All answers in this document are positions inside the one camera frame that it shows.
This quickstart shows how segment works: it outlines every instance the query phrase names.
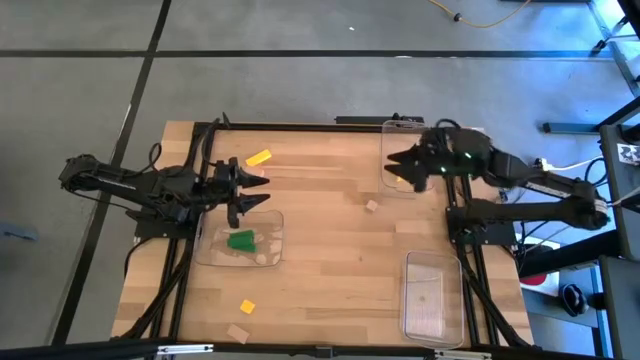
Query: concrete floor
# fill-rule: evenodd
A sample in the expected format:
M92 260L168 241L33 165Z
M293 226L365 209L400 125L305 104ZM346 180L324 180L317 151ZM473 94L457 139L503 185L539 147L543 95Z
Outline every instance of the concrete floor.
M444 3L479 23L518 6ZM0 49L144 49L160 4L0 0ZM584 4L532 3L504 25L479 30L423 0L183 0L172 5L160 48L588 50L600 38ZM36 243L0 239L1 348L49 339L93 207L60 190L57 176L70 156L108 161L140 66L139 59L0 60L0 219L40 233ZM222 111L238 122L329 123L395 111L430 122L449 117L484 127L498 147L525 159L563 165L597 155L595 138L545 136L542 122L600 121L631 99L611 60L161 59L124 166L146 164L167 120L211 120ZM109 210L70 341L108 338L133 228L122 210ZM571 230L556 240L584 236ZM552 340L540 341L563 350Z

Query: red object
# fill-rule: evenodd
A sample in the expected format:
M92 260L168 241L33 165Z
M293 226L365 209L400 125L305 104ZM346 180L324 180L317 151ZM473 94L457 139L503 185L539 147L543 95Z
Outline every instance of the red object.
M531 276L525 279L520 279L520 283L525 285L538 286L542 284L545 280L547 280L547 274L536 275L536 276Z

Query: wooden table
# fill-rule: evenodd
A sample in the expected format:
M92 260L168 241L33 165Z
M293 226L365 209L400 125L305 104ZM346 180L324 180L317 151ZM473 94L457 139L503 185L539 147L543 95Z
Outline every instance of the wooden table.
M184 162L192 129L192 122L167 123L158 167ZM410 250L454 255L444 182L434 179L434 188L414 199L381 195L380 134L372 133L221 130L212 160L237 156L244 163L264 149L273 154L261 166L271 182L243 192L270 193L252 211L284 215L282 260L266 268L194 262L179 339L231 342L227 329L233 323L251 334L249 343L415 346L400 332L403 261ZM478 181L472 189L475 197L496 195ZM373 213L365 208L369 200L379 203ZM155 296L167 243L152 240L133 254L113 335L128 330ZM532 342L513 259L495 246L485 246L484 254L496 305ZM256 304L251 315L239 309L244 299ZM163 334L172 303L165 309ZM486 342L477 299L475 308Z

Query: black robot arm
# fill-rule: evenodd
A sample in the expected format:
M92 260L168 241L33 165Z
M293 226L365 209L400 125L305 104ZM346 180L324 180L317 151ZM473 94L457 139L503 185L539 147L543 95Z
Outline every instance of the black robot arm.
M388 156L396 164L385 169L424 191L430 175L482 177L491 186L525 187L558 197L558 202L495 204L483 199L465 199L452 208L460 228L491 222L563 221L573 227L597 230L606 225L607 205L595 186L527 166L514 155L491 145L486 135L458 127L429 128L409 150Z
M258 186L269 179L246 173L237 158L229 159L228 164L216 162L213 177L202 180L188 167L136 172L102 163L92 155L80 155L67 160L59 180L72 193L99 190L139 204L143 211L129 210L127 215L139 223L158 225L195 226L202 212L225 204L229 225L237 228L239 213L269 198L268 194L238 193L238 186Z

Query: clear plastic container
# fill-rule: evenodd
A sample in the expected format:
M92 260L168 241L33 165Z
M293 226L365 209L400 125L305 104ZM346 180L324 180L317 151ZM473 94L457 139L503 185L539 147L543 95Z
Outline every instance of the clear plastic container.
M232 233L246 230L254 232L256 252L227 246ZM226 209L214 210L202 216L199 233L194 259L201 265L262 267L276 265L282 258L284 225L279 211L249 211L240 217L240 228L231 229Z
M464 342L460 261L450 255L407 254L402 301L402 333L432 349L454 349Z
M389 154L409 150L420 141L420 136L425 129L422 123L403 120L388 120L382 124L382 136L380 137L380 181L378 190L382 194L407 197L415 197L413 185L402 178L384 169L387 164L394 162L387 159ZM431 178L427 179L427 191L433 188Z

